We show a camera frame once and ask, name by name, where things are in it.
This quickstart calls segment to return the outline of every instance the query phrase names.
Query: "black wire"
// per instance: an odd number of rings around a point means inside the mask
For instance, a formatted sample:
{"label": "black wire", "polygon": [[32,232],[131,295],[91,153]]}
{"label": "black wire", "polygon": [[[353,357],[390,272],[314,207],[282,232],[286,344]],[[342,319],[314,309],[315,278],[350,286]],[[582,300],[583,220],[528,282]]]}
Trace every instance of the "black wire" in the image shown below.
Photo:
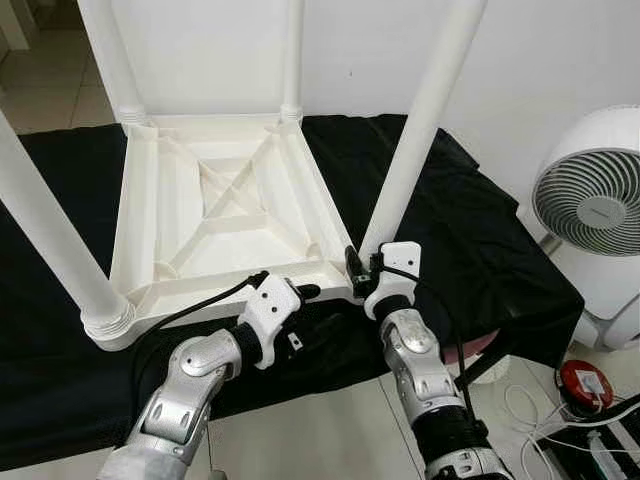
{"label": "black wire", "polygon": [[393,267],[385,266],[385,267],[382,267],[381,270],[385,272],[393,273],[395,275],[400,275],[401,277],[408,278],[409,280],[413,280],[414,282],[422,285],[427,290],[429,290],[429,292],[434,297],[436,297],[436,300],[438,300],[438,302],[440,302],[440,305],[442,305],[442,308],[444,308],[447,316],[451,320],[451,327],[453,329],[453,336],[456,343],[456,351],[458,354],[458,369],[460,370],[460,379],[462,380],[462,386],[461,386],[462,395],[464,396],[464,402],[467,404],[467,410],[469,411],[469,416],[471,417],[471,420],[475,422],[476,415],[475,415],[475,412],[473,411],[473,405],[471,404],[471,395],[469,394],[469,385],[467,383],[467,369],[464,364],[464,351],[462,349],[462,338],[460,336],[460,330],[458,329],[458,322],[456,320],[456,317],[454,317],[453,314],[451,313],[451,309],[449,308],[447,303],[444,301],[444,298],[442,297],[440,292],[438,292],[438,290],[433,288],[424,280],[420,279],[419,277],[416,277],[415,275],[411,275],[410,273],[404,272],[402,270],[399,270]]}
{"label": "black wire", "polygon": [[136,418],[138,415],[138,385],[142,379],[142,375],[144,374],[144,370],[147,367],[147,365],[149,364],[151,357],[153,356],[153,354],[159,350],[160,347],[155,348],[151,354],[147,357],[147,359],[145,360],[144,364],[143,364],[143,368],[140,370],[140,373],[138,375],[136,375],[136,366],[138,363],[138,355],[140,354],[140,348],[142,346],[142,344],[145,342],[145,340],[147,338],[149,338],[149,336],[158,331],[159,329],[161,329],[162,327],[170,324],[171,322],[174,322],[182,317],[186,317],[187,315],[200,310],[204,307],[207,307],[209,305],[212,305],[214,303],[219,302],[220,300],[224,300],[227,297],[230,297],[231,295],[233,295],[234,293],[239,292],[240,290],[242,290],[244,287],[246,287],[247,285],[252,284],[253,281],[256,280],[256,277],[258,275],[254,275],[251,277],[246,278],[245,280],[243,280],[242,282],[240,282],[239,284],[231,287],[228,290],[225,290],[222,293],[219,293],[218,295],[215,295],[213,297],[207,298],[206,300],[203,300],[199,303],[196,303],[195,305],[191,305],[190,307],[184,308],[178,312],[172,313],[171,315],[166,316],[165,318],[163,318],[162,320],[160,320],[158,323],[156,323],[155,325],[153,325],[149,330],[147,330],[146,332],[144,332],[142,335],[140,335],[140,337],[138,337],[138,340],[133,344],[132,346],[132,351],[131,351],[131,368],[129,369],[129,394],[131,395],[131,401],[130,401],[130,405],[131,405],[131,412],[130,412],[130,426],[129,426],[129,430],[131,430],[131,428],[133,428],[133,425],[136,422]]}

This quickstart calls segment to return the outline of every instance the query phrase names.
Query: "tile floor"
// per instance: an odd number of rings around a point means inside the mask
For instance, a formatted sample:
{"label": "tile floor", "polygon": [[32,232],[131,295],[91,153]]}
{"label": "tile floor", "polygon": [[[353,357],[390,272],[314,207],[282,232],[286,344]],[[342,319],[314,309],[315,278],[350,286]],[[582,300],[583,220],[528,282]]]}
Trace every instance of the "tile floor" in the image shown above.
{"label": "tile floor", "polygon": [[[0,65],[0,85],[0,108],[18,133],[114,121],[86,34],[80,30],[43,31],[31,51],[11,52]],[[639,363],[639,352],[602,355],[577,347],[570,355],[601,365],[621,394],[637,391],[640,378],[633,365]],[[503,378],[471,389],[493,446],[518,479],[525,478],[519,461],[524,437],[506,413],[504,391],[511,384],[526,386],[544,415],[557,401],[552,382],[550,368],[511,358]],[[518,411],[531,414],[528,401],[518,400]],[[3,472],[0,480],[95,478],[108,452]],[[547,478],[533,452],[527,464],[536,478]],[[424,465],[394,380],[387,374],[212,422],[188,478],[206,479],[211,468],[225,470],[231,480],[417,480],[423,478]]]}

